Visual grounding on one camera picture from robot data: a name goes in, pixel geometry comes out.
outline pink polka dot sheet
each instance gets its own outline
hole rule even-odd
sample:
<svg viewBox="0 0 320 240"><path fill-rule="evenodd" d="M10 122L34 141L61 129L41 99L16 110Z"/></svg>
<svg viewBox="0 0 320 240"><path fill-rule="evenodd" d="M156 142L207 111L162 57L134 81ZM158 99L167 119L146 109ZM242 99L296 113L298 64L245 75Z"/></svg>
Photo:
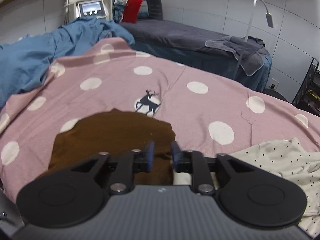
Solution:
<svg viewBox="0 0 320 240"><path fill-rule="evenodd" d="M79 119L117 108L172 125L183 149L206 156L297 137L320 151L320 118L243 85L104 39L49 67L44 86L13 95L0 112L0 176L6 195L48 168L58 133Z"/></svg>

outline bed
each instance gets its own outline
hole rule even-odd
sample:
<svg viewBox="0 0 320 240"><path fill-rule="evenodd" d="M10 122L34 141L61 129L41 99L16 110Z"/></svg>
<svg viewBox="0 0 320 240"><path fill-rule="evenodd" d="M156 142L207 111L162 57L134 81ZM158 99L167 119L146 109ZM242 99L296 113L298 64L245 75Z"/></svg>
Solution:
<svg viewBox="0 0 320 240"><path fill-rule="evenodd" d="M148 90L154 91L151 111L137 104ZM123 39L110 38L82 56L55 60L43 86L7 101L0 112L0 175L6 196L15 202L24 185L48 170L57 134L72 130L79 119L114 108L170 123L182 149L205 156L274 140L303 147L305 158L312 153L313 159L297 173L314 174L313 189L320 189L315 166L320 161L318 117L228 78L132 50ZM284 177L296 182L289 171ZM312 205L303 228L312 223L309 233L314 236L320 224L319 196Z"/></svg>
<svg viewBox="0 0 320 240"><path fill-rule="evenodd" d="M219 41L228 37L225 34L158 19L139 19L135 24L122 22L121 26L134 36L135 50L236 80L258 92L267 84L272 58L264 48L262 63L255 62L255 70L248 73L242 67L236 68L238 61L230 48L225 51L205 46L207 40L215 40L221 48Z"/></svg>

